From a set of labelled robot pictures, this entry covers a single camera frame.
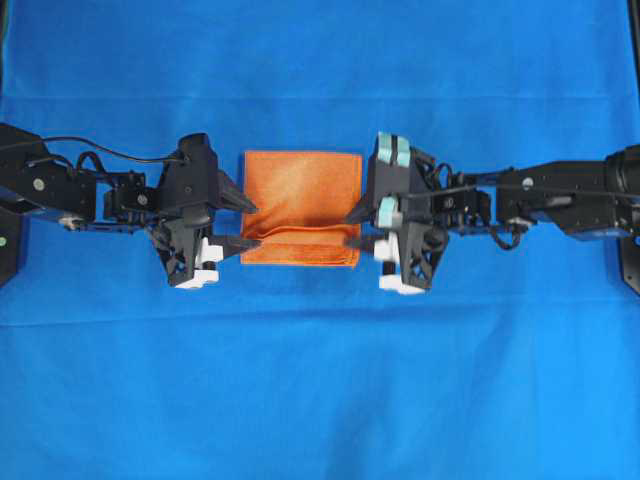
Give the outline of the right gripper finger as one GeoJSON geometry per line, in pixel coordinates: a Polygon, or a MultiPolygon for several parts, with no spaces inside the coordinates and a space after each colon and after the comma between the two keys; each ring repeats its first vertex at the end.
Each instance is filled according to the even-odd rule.
{"type": "Polygon", "coordinates": [[[367,191],[344,218],[345,224],[375,223],[381,197],[367,191]]]}
{"type": "Polygon", "coordinates": [[[343,245],[360,252],[373,253],[375,250],[376,242],[381,241],[382,239],[382,235],[354,236],[348,237],[346,240],[344,240],[343,245]]]}

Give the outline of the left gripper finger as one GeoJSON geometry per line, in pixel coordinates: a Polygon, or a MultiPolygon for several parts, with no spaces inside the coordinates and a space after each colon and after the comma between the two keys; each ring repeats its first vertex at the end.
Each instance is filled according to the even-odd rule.
{"type": "Polygon", "coordinates": [[[243,193],[243,191],[223,171],[217,172],[218,199],[217,209],[231,210],[241,213],[255,214],[258,212],[256,205],[243,193]]]}
{"type": "Polygon", "coordinates": [[[224,253],[244,253],[261,245],[260,240],[231,235],[214,235],[208,238],[208,242],[220,246],[224,253]]]}

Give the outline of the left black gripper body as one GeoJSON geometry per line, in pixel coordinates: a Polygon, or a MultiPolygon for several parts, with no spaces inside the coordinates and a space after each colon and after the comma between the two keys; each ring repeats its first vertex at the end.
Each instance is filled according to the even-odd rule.
{"type": "Polygon", "coordinates": [[[150,237],[173,288],[198,289],[219,280],[223,247],[213,239],[219,199],[217,156],[204,133],[178,142],[179,161],[165,166],[157,187],[158,223],[150,237]]]}

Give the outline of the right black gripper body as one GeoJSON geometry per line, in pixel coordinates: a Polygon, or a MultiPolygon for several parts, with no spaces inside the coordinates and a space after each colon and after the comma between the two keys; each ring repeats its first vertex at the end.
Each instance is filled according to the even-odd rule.
{"type": "Polygon", "coordinates": [[[431,289],[448,245],[433,203],[442,166],[400,135],[380,132],[367,171],[367,252],[382,265],[379,288],[401,295],[431,289]]]}

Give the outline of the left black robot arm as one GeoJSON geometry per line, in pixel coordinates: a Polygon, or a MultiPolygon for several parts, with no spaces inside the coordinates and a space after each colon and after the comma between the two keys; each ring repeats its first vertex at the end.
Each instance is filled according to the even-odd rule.
{"type": "Polygon", "coordinates": [[[101,146],[90,142],[75,162],[51,153],[48,139],[1,126],[1,282],[19,271],[26,218],[68,231],[146,232],[173,288],[197,289],[219,280],[219,262],[253,250],[259,241],[217,235],[215,214],[254,214],[254,203],[218,166],[205,133],[182,137],[159,158],[151,187],[142,172],[110,172],[101,146]]]}

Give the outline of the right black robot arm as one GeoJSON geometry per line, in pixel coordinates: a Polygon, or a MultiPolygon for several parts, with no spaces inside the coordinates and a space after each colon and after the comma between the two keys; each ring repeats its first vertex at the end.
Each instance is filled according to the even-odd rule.
{"type": "Polygon", "coordinates": [[[539,222],[577,240],[615,238],[621,277],[637,291],[639,148],[602,161],[466,174],[402,136],[379,133],[365,192],[345,221],[374,228],[344,243],[382,263],[380,287],[401,294],[431,288],[451,234],[488,235],[510,251],[539,222]]]}

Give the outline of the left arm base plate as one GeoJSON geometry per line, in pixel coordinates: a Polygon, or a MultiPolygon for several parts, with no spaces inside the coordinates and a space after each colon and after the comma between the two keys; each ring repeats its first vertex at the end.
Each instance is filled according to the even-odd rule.
{"type": "Polygon", "coordinates": [[[26,264],[29,219],[1,206],[0,283],[4,287],[26,264]]]}

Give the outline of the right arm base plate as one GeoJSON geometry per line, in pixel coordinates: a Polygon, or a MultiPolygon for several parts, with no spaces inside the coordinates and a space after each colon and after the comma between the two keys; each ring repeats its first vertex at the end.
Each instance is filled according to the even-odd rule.
{"type": "Polygon", "coordinates": [[[603,234],[607,278],[639,296],[639,231],[607,228],[603,234]]]}

